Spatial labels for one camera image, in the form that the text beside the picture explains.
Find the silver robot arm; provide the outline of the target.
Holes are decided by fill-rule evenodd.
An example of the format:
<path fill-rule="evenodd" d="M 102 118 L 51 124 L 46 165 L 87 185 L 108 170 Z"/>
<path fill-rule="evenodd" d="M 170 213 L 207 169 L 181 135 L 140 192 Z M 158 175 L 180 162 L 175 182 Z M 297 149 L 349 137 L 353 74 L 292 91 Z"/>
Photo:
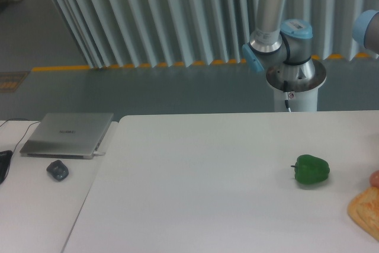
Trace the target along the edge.
<path fill-rule="evenodd" d="M 258 0 L 255 27 L 243 46 L 251 68 L 265 71 L 268 85 L 283 93 L 318 89 L 326 69 L 312 59 L 339 49 L 378 52 L 378 9 L 365 0 Z"/>

